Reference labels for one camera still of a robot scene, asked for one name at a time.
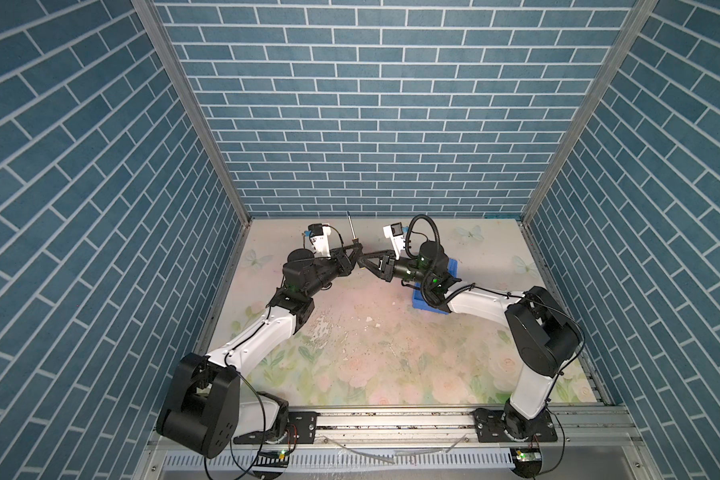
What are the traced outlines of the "screwdriver with metal shaft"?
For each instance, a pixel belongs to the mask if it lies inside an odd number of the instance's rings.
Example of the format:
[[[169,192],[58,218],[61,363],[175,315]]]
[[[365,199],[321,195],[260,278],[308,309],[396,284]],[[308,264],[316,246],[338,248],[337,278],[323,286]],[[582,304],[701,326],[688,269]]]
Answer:
[[[352,237],[352,244],[353,244],[354,242],[360,242],[359,237],[358,237],[358,235],[357,235],[357,233],[356,233],[356,230],[355,230],[355,228],[354,228],[353,220],[352,220],[352,217],[351,217],[351,214],[350,214],[349,211],[346,212],[346,216],[347,216],[347,222],[348,222],[349,229],[350,229],[350,233],[351,233],[351,237]]]

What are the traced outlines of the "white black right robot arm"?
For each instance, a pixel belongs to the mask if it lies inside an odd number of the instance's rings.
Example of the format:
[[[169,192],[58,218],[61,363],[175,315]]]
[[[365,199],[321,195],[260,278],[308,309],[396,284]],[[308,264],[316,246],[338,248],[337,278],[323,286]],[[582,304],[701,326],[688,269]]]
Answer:
[[[411,283],[432,309],[471,315],[508,328],[522,367],[504,406],[504,431],[508,437],[524,441],[547,426],[552,390],[579,354],[584,335],[545,288],[512,293],[464,283],[451,274],[450,258],[434,241],[425,242],[415,257],[382,250],[360,254],[357,264],[386,282],[398,278]]]

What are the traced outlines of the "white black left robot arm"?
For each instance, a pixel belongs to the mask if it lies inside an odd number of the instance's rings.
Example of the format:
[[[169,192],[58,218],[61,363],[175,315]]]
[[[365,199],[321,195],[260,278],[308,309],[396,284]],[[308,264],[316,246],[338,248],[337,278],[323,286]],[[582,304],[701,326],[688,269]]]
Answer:
[[[263,314],[241,334],[206,354],[189,353],[177,364],[157,418],[156,431],[213,459],[235,440],[265,444],[286,432],[288,402],[256,391],[249,375],[307,323],[315,295],[349,276],[363,255],[358,240],[318,257],[292,251],[281,285]]]

